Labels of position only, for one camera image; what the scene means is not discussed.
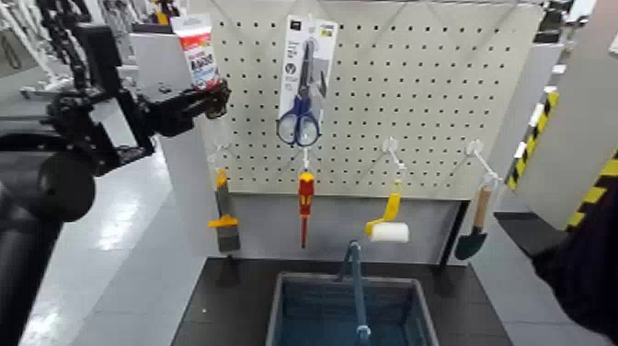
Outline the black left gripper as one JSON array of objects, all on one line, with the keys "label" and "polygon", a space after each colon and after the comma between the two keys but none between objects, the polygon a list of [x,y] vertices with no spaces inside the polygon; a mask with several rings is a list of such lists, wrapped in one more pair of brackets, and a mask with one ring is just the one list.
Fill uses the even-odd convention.
[{"label": "black left gripper", "polygon": [[140,112],[143,124],[150,133],[174,137],[194,128],[194,118],[200,115],[194,110],[200,107],[207,119],[218,119],[227,113],[231,89],[226,79],[210,89],[188,89],[172,93],[168,98],[151,98],[140,95]]}]

